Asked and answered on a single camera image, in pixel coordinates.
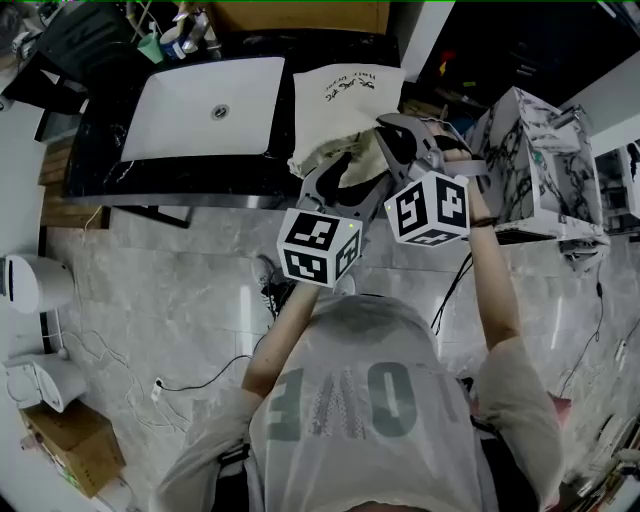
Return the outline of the white marble pattern cabinet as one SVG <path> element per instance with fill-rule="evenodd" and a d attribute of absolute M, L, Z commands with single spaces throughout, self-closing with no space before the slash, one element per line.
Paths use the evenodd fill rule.
<path fill-rule="evenodd" d="M 599 181 L 581 107 L 561 110 L 513 87 L 465 138 L 487 164 L 480 189 L 500 244 L 603 235 Z"/>

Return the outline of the person's right forearm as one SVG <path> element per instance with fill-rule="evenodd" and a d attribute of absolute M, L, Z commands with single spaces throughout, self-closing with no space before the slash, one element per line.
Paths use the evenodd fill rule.
<path fill-rule="evenodd" d="M 486 346 L 492 351 L 520 336 L 518 301 L 494 227 L 471 229 L 469 243 L 479 316 Z"/>

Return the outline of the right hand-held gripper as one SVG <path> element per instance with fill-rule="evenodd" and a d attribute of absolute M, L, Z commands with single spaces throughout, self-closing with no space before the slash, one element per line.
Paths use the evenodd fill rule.
<path fill-rule="evenodd" d="M 400 113 L 377 118 L 380 149 L 399 190 L 384 209 L 395 240 L 438 247 L 469 234 L 468 183 L 488 173 L 484 160 L 446 161 L 427 121 Z"/>

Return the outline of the white rectangular sink basin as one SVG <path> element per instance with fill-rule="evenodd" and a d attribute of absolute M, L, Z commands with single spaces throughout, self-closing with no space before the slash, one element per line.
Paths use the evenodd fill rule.
<path fill-rule="evenodd" d="M 137 103 L 121 159 L 265 153 L 284 64 L 282 57 L 261 57 L 152 75 Z"/>

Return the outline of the brown cardboard box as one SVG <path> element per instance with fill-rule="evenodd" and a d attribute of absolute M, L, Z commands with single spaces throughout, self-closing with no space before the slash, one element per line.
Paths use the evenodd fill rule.
<path fill-rule="evenodd" d="M 46 404 L 20 411 L 61 476 L 88 498 L 125 467 L 111 421 L 79 400 L 56 412 Z"/>

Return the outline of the black shelving unit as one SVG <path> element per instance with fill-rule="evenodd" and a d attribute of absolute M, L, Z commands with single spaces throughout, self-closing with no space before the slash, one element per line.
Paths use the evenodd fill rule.
<path fill-rule="evenodd" d="M 639 50 L 640 1 L 466 0 L 409 91 L 453 118 L 479 118 L 513 87 L 560 107 Z"/>

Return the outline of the plain white lidded bin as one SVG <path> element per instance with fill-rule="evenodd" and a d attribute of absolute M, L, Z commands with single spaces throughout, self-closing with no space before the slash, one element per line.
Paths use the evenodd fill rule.
<path fill-rule="evenodd" d="M 46 404 L 62 413 L 88 391 L 80 368 L 55 354 L 25 354 L 3 365 L 6 392 L 19 409 Z"/>

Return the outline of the person's white printed shirt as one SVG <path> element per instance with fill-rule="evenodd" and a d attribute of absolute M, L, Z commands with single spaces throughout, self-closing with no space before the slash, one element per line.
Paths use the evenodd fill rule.
<path fill-rule="evenodd" d="M 475 386 L 470 400 L 402 302 L 321 300 L 268 396 L 229 387 L 194 420 L 149 512 L 212 512 L 221 458 L 242 445 L 253 511 L 542 512 L 561 431 L 520 338 L 489 351 Z"/>

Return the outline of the chrome faucet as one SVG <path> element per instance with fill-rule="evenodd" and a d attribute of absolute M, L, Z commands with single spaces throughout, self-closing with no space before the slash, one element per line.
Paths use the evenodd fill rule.
<path fill-rule="evenodd" d="M 181 52 L 191 54 L 200 48 L 208 52 L 218 52 L 221 43 L 215 33 L 212 8 L 209 3 L 182 1 L 173 22 L 183 38 Z"/>

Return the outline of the person's right hand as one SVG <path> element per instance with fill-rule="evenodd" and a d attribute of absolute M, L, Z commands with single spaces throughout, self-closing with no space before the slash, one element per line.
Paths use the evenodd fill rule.
<path fill-rule="evenodd" d="M 471 224 L 489 219 L 492 214 L 480 192 L 477 178 L 471 177 L 468 182 L 469 219 Z"/>

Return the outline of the person's left forearm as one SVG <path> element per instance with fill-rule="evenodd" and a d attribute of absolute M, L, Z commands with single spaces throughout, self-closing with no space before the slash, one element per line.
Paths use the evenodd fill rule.
<path fill-rule="evenodd" d="M 320 287 L 299 282 L 274 324 L 259 343 L 244 374 L 241 388 L 265 398 L 274 388 L 292 350 L 306 330 Z"/>

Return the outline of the white bin with dark strip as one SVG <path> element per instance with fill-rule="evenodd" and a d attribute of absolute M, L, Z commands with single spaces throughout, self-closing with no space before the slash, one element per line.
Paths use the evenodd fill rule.
<path fill-rule="evenodd" d="M 64 263 L 32 254 L 10 254 L 0 263 L 0 296 L 20 313 L 52 311 L 73 298 L 74 278 Z"/>

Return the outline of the cream drawstring bag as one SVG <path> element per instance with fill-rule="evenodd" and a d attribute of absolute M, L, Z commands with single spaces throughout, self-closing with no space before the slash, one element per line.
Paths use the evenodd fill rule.
<path fill-rule="evenodd" d="M 401 68 L 332 64 L 293 76 L 295 146 L 290 172 L 303 179 L 331 157 L 352 159 L 339 186 L 365 183 L 387 170 L 375 138 L 378 118 L 396 113 L 405 80 Z"/>

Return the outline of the black cabinet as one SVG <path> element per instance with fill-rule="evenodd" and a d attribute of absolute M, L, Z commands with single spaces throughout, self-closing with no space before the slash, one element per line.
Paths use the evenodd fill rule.
<path fill-rule="evenodd" d="M 35 38 L 0 86 L 0 99 L 75 115 L 94 97 L 118 96 L 151 73 L 137 50 L 136 2 L 70 2 Z"/>

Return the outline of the wooden plank platform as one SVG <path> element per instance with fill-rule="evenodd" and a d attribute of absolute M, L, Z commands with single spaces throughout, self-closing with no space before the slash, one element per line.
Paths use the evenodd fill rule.
<path fill-rule="evenodd" d="M 64 176 L 73 145 L 73 136 L 47 146 L 38 184 L 44 187 L 40 225 L 83 230 L 108 230 L 111 209 L 71 203 L 64 198 Z"/>

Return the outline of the large open cardboard box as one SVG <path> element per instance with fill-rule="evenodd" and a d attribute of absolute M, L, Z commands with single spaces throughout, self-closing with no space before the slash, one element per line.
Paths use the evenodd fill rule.
<path fill-rule="evenodd" d="M 272 29 L 336 29 L 384 34 L 388 1 L 210 2 L 206 12 L 222 33 Z"/>

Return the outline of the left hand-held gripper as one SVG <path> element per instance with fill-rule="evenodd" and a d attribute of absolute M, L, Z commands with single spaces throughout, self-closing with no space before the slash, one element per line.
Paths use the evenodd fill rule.
<path fill-rule="evenodd" d="M 303 179 L 299 200 L 286 211 L 277 239 L 286 277 L 332 288 L 362 256 L 366 233 L 395 181 L 385 171 L 358 185 L 339 188 L 351 160 L 349 151 L 336 154 Z M 336 197 L 334 206 L 322 202 Z"/>

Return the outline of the black marble vanity table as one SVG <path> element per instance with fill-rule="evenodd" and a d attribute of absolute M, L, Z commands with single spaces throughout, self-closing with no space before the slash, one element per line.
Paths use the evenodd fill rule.
<path fill-rule="evenodd" d="M 137 103 L 152 75 L 205 62 L 285 59 L 269 146 L 261 155 L 170 157 L 123 161 Z M 93 99 L 75 136 L 65 175 L 65 195 L 103 206 L 225 206 L 284 209 L 301 189 L 287 162 L 294 150 L 294 78 L 331 64 L 397 67 L 391 36 L 329 29 L 262 30 L 223 37 L 221 55 L 204 53 L 142 78 L 118 96 Z"/>

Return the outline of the green plastic cup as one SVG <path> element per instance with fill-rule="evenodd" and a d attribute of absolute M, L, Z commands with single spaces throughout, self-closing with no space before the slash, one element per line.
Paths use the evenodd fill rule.
<path fill-rule="evenodd" d="M 153 64 L 159 64 L 163 61 L 163 52 L 159 45 L 159 41 L 154 34 L 147 34 L 144 36 L 138 42 L 137 50 Z"/>

